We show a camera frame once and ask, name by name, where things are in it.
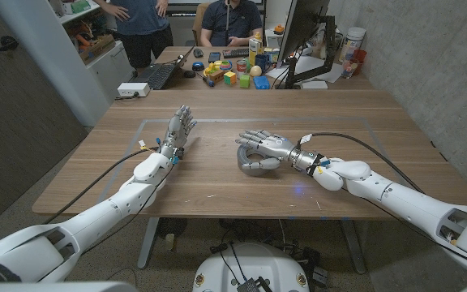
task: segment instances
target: man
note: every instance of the man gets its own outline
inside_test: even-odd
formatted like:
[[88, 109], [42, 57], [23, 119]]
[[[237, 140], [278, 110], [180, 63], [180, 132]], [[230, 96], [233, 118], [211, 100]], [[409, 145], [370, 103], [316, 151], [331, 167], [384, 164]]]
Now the man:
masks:
[[[226, 44], [226, 10], [230, 2], [228, 44]], [[263, 35], [263, 23], [259, 9], [249, 0], [218, 0], [204, 12], [201, 29], [201, 44], [203, 46], [243, 46], [248, 45], [251, 38], [258, 32]]]
[[170, 24], [165, 17], [168, 0], [95, 0], [114, 16], [129, 63], [138, 74], [151, 63], [151, 51], [158, 58], [167, 46], [174, 45]]

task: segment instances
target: smartphone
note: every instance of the smartphone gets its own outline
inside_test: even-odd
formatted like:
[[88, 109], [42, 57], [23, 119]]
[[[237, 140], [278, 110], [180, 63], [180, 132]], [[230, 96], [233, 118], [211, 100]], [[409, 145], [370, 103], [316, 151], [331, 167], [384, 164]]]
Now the smartphone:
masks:
[[221, 59], [221, 53], [211, 52], [208, 56], [208, 64], [211, 62], [219, 61], [219, 59]]

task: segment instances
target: black t-shirt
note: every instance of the black t-shirt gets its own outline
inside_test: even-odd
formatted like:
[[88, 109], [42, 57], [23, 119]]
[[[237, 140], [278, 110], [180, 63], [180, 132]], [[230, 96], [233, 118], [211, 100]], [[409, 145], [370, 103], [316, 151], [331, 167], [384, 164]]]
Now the black t-shirt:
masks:
[[[204, 12], [201, 26], [212, 31], [212, 37], [210, 38], [212, 45], [226, 45], [226, 9], [225, 0], [218, 0], [210, 4]], [[259, 9], [252, 1], [241, 0], [235, 9], [230, 7], [229, 37], [250, 37], [250, 31], [262, 27], [263, 23], [260, 19]]]

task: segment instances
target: ball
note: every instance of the ball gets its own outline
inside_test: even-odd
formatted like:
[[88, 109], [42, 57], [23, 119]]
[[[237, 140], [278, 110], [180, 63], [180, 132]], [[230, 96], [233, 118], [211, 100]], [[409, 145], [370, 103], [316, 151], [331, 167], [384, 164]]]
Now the ball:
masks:
[[250, 70], [251, 77], [260, 76], [262, 73], [263, 71], [260, 69], [259, 66], [253, 66]]

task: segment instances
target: bottle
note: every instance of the bottle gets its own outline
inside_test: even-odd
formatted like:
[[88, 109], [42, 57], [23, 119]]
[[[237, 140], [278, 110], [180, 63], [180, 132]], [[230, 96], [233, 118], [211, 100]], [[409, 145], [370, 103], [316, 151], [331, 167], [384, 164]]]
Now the bottle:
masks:
[[255, 34], [254, 38], [250, 39], [249, 49], [250, 54], [248, 58], [250, 59], [250, 66], [254, 66], [255, 56], [263, 53], [263, 39], [258, 32]]
[[340, 62], [343, 62], [346, 58], [351, 59], [353, 57], [354, 50], [359, 49], [362, 45], [365, 32], [366, 30], [363, 28], [349, 28], [344, 44], [341, 47]]

